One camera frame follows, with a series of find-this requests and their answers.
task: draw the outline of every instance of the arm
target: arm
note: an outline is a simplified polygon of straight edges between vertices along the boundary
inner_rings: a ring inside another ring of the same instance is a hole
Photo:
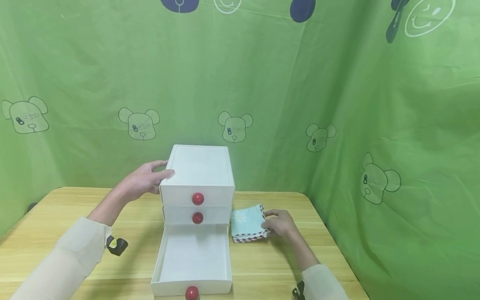
[[[128,202],[145,192],[159,193],[158,184],[172,170],[153,172],[166,165],[142,165],[120,182],[88,218],[80,218],[58,240],[52,252],[22,283],[11,300],[68,300],[101,261],[111,227]]]
[[[300,234],[290,214],[285,210],[270,210],[265,216],[274,216],[262,224],[284,237],[291,245],[302,270],[305,300],[348,300],[339,281],[326,265],[320,264]]]

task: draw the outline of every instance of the light blue towel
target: light blue towel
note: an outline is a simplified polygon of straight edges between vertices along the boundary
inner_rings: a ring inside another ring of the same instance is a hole
[[[264,207],[261,204],[234,210],[231,218],[233,241],[248,242],[266,238],[269,231],[262,228],[264,222]]]

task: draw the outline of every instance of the black clip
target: black clip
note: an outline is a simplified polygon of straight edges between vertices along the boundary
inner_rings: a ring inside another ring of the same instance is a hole
[[[120,256],[127,247],[128,243],[124,239],[116,239],[113,236],[107,238],[107,249],[113,255]]]

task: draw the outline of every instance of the red drawer handle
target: red drawer handle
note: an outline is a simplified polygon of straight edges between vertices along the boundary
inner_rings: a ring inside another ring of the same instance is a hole
[[[192,221],[195,224],[201,224],[204,221],[204,215],[202,215],[202,213],[194,213],[192,217]]]
[[[193,197],[192,197],[193,204],[202,205],[204,203],[204,200],[205,200],[205,197],[201,193],[196,192],[195,194],[193,194]]]
[[[186,300],[197,300],[198,299],[198,289],[197,287],[188,287],[185,292]]]

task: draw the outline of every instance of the checkered cloth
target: checkered cloth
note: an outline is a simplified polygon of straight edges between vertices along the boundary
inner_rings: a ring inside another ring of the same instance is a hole
[[[262,228],[264,222],[264,206],[261,204],[233,211],[231,219],[233,242],[246,243],[266,238],[270,231]]]

